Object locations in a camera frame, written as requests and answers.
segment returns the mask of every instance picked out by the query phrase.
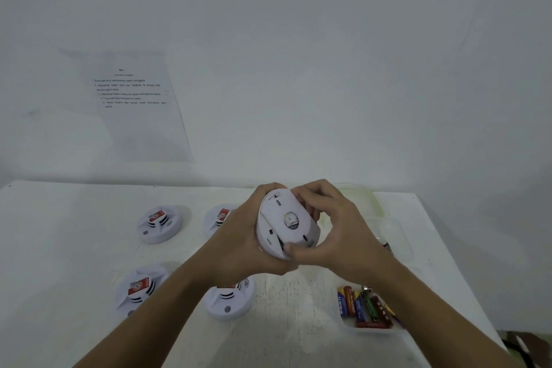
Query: table surface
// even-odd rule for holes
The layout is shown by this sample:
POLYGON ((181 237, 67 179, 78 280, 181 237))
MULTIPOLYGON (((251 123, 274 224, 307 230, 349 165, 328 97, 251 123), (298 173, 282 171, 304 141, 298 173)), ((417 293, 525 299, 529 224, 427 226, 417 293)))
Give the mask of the table surface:
MULTIPOLYGON (((3 366, 71 366, 116 325, 114 287, 149 263, 183 262, 205 241, 205 212, 240 203, 252 189, 80 185, 14 181, 0 190, 0 355, 3 366), (188 217, 172 239, 145 245, 138 218, 159 204, 188 217)), ((502 344, 471 289, 411 193, 376 192, 414 251, 409 263, 428 285, 502 344)), ((322 236, 328 228, 322 228, 322 236)), ((164 366, 428 366, 406 335, 355 335, 333 310, 336 278, 300 267, 257 275, 257 296, 242 318, 220 323, 200 304, 164 366)))

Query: paper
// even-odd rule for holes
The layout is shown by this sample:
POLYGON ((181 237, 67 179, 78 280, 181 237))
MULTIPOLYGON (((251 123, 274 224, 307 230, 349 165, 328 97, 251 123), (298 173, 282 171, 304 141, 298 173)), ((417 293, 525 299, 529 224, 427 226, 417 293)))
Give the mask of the paper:
POLYGON ((193 161, 161 53, 110 51, 79 57, 87 89, 124 160, 193 161))

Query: smoke detector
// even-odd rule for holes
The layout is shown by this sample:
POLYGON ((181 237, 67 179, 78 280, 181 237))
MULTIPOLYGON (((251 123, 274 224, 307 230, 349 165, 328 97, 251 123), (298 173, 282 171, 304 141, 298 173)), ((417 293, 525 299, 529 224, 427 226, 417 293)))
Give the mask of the smoke detector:
POLYGON ((320 227, 289 189, 275 189, 265 196, 256 232, 261 249, 285 260, 290 260, 284 251, 286 243, 310 248, 320 239, 320 227))
POLYGON ((255 297, 255 281, 250 276, 236 285, 213 287, 203 296, 207 312, 216 320, 235 320, 249 311, 255 297))
POLYGON ((115 290, 115 312, 124 320, 140 307, 169 278, 160 264, 145 265, 128 274, 115 290))
POLYGON ((156 244, 173 237, 182 226, 178 211, 167 205, 160 205, 146 212, 138 220, 136 234, 144 243, 156 244))
POLYGON ((203 218, 203 231, 211 237, 223 225, 230 213, 239 207, 239 204, 218 204, 211 208, 203 218))

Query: white smoke detector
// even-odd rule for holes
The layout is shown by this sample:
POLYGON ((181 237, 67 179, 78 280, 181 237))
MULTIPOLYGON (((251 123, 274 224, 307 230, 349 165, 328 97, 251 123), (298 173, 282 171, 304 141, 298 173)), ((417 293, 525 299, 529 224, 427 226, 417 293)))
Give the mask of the white smoke detector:
POLYGON ((144 243, 156 244, 173 237, 182 226, 182 216, 173 207, 160 205, 138 220, 136 234, 144 243))
POLYGON ((218 204, 211 208, 203 218, 203 231, 207 237, 215 234, 217 228, 223 225, 230 213, 239 207, 239 204, 218 204))
POLYGON ((261 249, 285 260, 290 260, 284 251, 286 243, 310 248, 320 239, 320 227, 289 189, 275 189, 265 196, 256 233, 261 249))
POLYGON ((250 276, 236 285, 213 287, 203 296, 207 312, 216 320, 235 320, 249 311, 255 298, 255 281, 250 276))
POLYGON ((124 320, 140 307, 169 278, 168 270, 160 265, 145 265, 128 274, 115 291, 115 312, 124 320))

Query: white wall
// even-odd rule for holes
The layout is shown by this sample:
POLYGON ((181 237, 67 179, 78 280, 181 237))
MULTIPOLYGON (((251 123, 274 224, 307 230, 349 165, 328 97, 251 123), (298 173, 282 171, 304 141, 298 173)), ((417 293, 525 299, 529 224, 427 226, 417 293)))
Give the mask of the white wall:
POLYGON ((0 159, 32 180, 413 191, 495 326, 549 330, 551 1, 0 0, 0 159), (60 50, 123 49, 166 51, 196 163, 114 153, 60 50))

